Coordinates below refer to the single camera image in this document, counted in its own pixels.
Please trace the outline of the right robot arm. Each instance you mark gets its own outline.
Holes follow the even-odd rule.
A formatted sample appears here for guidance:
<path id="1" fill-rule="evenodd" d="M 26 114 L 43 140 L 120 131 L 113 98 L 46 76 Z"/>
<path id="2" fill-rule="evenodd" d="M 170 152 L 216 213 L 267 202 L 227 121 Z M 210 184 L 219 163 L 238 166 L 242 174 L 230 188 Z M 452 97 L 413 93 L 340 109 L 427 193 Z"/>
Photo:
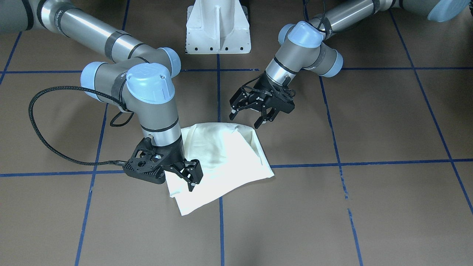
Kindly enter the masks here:
<path id="1" fill-rule="evenodd" d="M 106 56 L 106 62 L 89 63 L 81 73 L 80 86 L 54 86 L 37 93 L 28 115 L 44 146 L 58 156 L 80 165 L 54 149 L 40 133 L 33 115 L 35 102 L 59 90 L 86 92 L 100 102 L 117 106 L 120 113 L 137 115 L 144 138 L 127 161 L 111 160 L 96 165 L 121 166 L 126 175 L 162 184 L 165 173 L 181 178 L 193 191 L 203 178 L 199 160 L 186 160 L 172 78 L 181 70 L 177 53 L 168 47 L 154 49 L 123 30 L 87 14 L 69 0 L 2 0 L 1 33 L 45 28 L 78 41 Z"/>

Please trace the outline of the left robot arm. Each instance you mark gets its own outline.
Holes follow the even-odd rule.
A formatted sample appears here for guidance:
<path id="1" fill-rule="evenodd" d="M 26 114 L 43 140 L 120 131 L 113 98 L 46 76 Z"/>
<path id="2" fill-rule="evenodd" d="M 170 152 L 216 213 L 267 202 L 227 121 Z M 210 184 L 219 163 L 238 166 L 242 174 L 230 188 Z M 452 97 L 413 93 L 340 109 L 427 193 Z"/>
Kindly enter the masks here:
<path id="1" fill-rule="evenodd" d="M 263 71 L 280 45 L 277 37 L 287 24 L 343 5 L 343 0 L 250 0 L 252 50 L 249 54 L 220 56 L 225 68 Z M 325 44 L 344 59 L 335 80 L 352 69 L 416 67 L 471 67 L 472 14 L 464 8 L 456 17 L 434 22 L 395 4 L 333 35 Z"/>

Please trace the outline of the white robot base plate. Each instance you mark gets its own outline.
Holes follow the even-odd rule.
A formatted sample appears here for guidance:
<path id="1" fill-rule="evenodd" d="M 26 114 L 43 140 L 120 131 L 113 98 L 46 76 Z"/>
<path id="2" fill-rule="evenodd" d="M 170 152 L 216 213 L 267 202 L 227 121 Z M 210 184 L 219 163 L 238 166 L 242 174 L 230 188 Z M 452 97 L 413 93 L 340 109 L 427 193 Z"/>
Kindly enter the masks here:
<path id="1" fill-rule="evenodd" d="M 187 8 L 187 54 L 248 54 L 247 7 L 239 0 L 196 0 Z"/>

